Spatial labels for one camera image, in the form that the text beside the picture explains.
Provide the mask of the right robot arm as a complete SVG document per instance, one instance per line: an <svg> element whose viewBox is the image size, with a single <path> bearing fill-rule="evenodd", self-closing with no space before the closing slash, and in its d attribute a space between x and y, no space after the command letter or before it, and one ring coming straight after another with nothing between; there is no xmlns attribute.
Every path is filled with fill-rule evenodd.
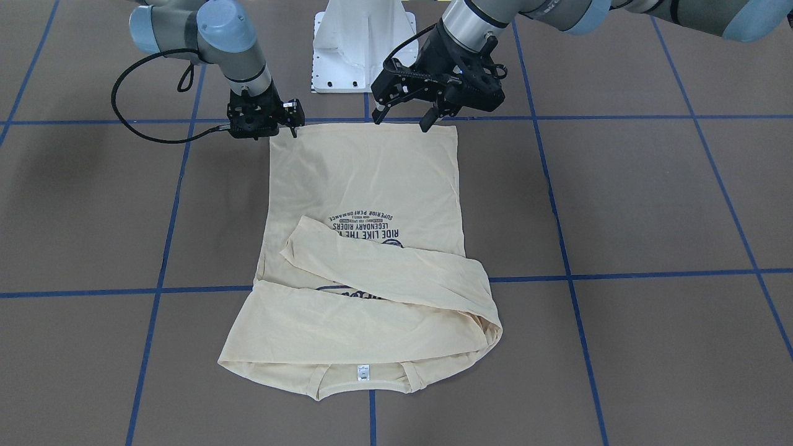
<svg viewBox="0 0 793 446"><path fill-rule="evenodd" d="M159 57L189 62L178 85L187 92L200 64L215 64L229 82L227 131L236 139L270 138L285 126L295 138L305 124L296 98L280 99L255 26L236 1L139 1L128 26L136 48L146 54L135 67Z"/></svg>

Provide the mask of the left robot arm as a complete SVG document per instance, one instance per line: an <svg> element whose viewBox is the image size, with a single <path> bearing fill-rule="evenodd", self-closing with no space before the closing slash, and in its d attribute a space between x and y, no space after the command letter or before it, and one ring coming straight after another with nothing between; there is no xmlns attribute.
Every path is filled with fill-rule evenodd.
<svg viewBox="0 0 793 446"><path fill-rule="evenodd" d="M411 100L430 104L419 122L423 132L465 108L493 112L505 99L501 81L508 70L492 53L513 19L584 35L617 9L744 43L791 19L790 1L453 1L436 24L409 38L425 39L414 63L398 59L401 45L385 57L371 85L373 122L382 123L389 110Z"/></svg>

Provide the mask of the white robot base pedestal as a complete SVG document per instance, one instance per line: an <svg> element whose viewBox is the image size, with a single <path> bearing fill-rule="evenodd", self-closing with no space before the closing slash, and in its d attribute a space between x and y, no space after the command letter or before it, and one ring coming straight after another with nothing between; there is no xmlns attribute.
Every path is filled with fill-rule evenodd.
<svg viewBox="0 0 793 446"><path fill-rule="evenodd" d="M312 92L371 92L386 56L417 31L402 1L328 2L313 20Z"/></svg>

